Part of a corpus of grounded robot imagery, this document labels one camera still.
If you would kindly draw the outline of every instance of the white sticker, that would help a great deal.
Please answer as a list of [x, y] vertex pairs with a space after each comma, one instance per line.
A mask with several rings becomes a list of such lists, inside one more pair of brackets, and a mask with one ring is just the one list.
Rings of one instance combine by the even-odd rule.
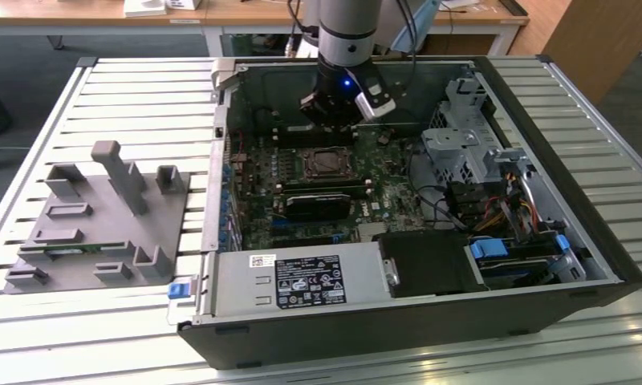
[[273, 267], [277, 254], [259, 254], [250, 256], [250, 267]]
[[172, 18], [170, 20], [170, 23], [171, 24], [199, 24], [201, 21], [199, 20], [191, 20], [189, 18]]

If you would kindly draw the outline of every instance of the sheet metal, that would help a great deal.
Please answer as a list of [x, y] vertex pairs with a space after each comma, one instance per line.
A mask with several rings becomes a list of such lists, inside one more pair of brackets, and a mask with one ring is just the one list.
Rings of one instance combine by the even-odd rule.
[[[142, 171], [171, 162], [191, 173], [176, 273], [199, 271], [211, 63], [102, 59], [70, 81], [0, 207], [0, 383], [642, 383], [642, 290], [538, 334], [245, 371], [211, 369], [175, 335], [191, 307], [168, 314], [166, 286], [3, 295], [50, 193], [39, 179], [52, 162], [86, 160], [94, 142], [115, 137]], [[494, 65], [642, 269], [642, 160], [552, 64]], [[102, 171], [92, 162], [79, 167]]]

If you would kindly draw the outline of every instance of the cardboard box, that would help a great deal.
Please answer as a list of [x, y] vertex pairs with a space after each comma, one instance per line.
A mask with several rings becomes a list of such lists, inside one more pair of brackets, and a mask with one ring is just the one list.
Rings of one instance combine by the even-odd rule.
[[202, 0], [167, 0], [167, 7], [174, 10], [195, 10]]

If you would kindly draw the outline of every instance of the green circuit board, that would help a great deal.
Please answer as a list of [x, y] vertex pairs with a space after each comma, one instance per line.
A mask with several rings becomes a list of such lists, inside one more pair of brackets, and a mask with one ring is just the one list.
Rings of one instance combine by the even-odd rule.
[[[426, 226], [405, 173], [413, 140], [380, 143], [384, 133], [374, 128], [361, 128], [357, 133], [354, 146], [347, 147], [282, 149], [266, 140], [245, 146], [239, 157], [247, 161], [239, 166], [238, 177], [243, 249], [270, 249], [281, 241], [318, 237], [329, 237], [333, 244], [359, 242], [358, 226], [368, 223], [382, 223], [386, 231]], [[310, 167], [305, 159], [310, 152], [330, 149], [347, 154], [349, 164], [343, 171], [347, 175], [369, 178], [373, 192], [368, 199], [353, 199], [346, 219], [294, 223], [277, 210], [282, 199], [277, 184], [281, 180], [287, 184], [307, 182]]]

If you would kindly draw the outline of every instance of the desk leg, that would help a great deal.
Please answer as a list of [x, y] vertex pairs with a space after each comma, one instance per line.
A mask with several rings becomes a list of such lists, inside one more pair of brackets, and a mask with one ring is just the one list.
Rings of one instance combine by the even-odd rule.
[[64, 48], [64, 36], [62, 35], [47, 35], [47, 39], [51, 42], [54, 50], [62, 50]]
[[207, 42], [207, 51], [210, 57], [221, 58], [225, 56], [225, 48], [222, 47], [222, 35], [225, 28], [221, 26], [203, 26], [203, 36]]
[[490, 46], [489, 55], [505, 56], [508, 54], [520, 28], [517, 25], [509, 25], [502, 28], [502, 31], [494, 38], [493, 46]]

